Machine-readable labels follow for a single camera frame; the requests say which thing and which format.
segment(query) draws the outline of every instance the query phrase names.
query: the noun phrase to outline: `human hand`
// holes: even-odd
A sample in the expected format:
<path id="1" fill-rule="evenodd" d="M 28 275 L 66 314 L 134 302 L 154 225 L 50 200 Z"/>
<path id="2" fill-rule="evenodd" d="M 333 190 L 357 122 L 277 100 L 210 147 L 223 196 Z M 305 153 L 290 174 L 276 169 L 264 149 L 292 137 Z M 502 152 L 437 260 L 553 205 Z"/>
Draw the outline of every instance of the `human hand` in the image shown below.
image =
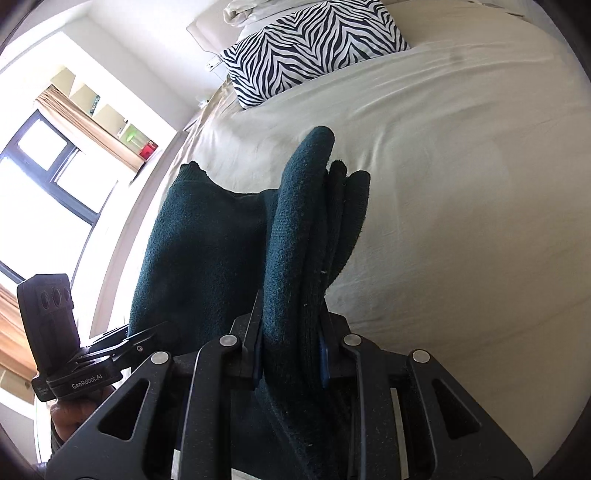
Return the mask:
<path id="1" fill-rule="evenodd" d="M 56 428 L 58 436 L 62 441 L 66 441 L 72 434 L 82 425 L 85 420 L 103 403 L 115 389 L 112 385 L 103 388 L 100 391 L 98 399 L 100 402 L 96 403 L 87 398 L 79 400 L 58 400 L 50 409 L 51 419 Z"/>

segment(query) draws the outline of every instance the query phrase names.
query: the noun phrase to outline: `headboard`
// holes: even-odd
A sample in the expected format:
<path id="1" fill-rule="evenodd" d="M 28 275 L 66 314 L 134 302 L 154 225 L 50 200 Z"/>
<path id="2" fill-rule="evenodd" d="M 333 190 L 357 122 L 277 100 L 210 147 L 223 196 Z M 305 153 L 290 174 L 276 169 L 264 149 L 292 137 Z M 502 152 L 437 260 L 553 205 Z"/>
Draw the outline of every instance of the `headboard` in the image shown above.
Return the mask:
<path id="1" fill-rule="evenodd" d="M 228 25 L 223 20 L 222 12 L 229 1 L 216 0 L 187 27 L 189 33 L 203 50 L 216 55 L 234 45 L 241 31 L 241 28 Z"/>

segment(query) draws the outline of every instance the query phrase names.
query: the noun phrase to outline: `red object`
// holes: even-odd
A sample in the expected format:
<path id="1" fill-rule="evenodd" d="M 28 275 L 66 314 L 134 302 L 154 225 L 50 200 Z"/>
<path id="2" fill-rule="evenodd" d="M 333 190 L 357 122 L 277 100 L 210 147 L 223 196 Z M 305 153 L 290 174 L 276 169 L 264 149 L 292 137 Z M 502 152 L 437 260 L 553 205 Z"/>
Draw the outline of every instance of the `red object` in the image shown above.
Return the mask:
<path id="1" fill-rule="evenodd" d="M 148 141 L 148 143 L 146 143 L 145 147 L 142 148 L 142 151 L 139 152 L 139 156 L 145 160 L 148 160 L 151 157 L 152 153 L 154 153 L 154 150 L 156 150 L 157 148 L 158 145 L 156 145 L 154 142 L 150 140 Z"/>

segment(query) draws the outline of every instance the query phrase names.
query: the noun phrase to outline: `window pane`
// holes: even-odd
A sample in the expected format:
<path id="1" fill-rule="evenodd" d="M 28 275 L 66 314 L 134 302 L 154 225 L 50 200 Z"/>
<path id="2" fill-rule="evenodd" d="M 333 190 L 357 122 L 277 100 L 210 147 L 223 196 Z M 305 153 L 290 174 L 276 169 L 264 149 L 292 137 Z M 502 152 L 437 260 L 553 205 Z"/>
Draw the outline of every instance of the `window pane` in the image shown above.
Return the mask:
<path id="1" fill-rule="evenodd" d="M 46 170 L 66 145 L 67 142 L 41 120 L 37 120 L 18 143 L 23 152 Z"/>
<path id="2" fill-rule="evenodd" d="M 10 278 L 8 278 L 5 274 L 0 272 L 0 285 L 2 285 L 5 289 L 9 292 L 17 294 L 17 283 L 13 282 Z"/>
<path id="3" fill-rule="evenodd" d="M 98 161 L 79 151 L 60 174 L 57 184 L 95 212 L 100 211 L 117 182 L 115 162 Z"/>
<path id="4" fill-rule="evenodd" d="M 72 278 L 90 225 L 57 203 L 10 159 L 0 161 L 0 258 L 19 275 Z"/>

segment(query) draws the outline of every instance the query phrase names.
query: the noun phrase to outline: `window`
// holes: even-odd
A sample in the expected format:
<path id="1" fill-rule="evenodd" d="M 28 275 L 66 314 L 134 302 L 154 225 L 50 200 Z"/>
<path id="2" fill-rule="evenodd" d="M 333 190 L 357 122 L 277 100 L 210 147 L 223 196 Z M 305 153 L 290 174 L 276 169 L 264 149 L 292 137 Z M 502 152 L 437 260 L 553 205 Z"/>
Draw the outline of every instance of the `window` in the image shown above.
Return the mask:
<path id="1" fill-rule="evenodd" d="M 71 280 L 101 208 L 117 181 L 39 111 L 0 154 L 0 283 L 37 273 Z"/>

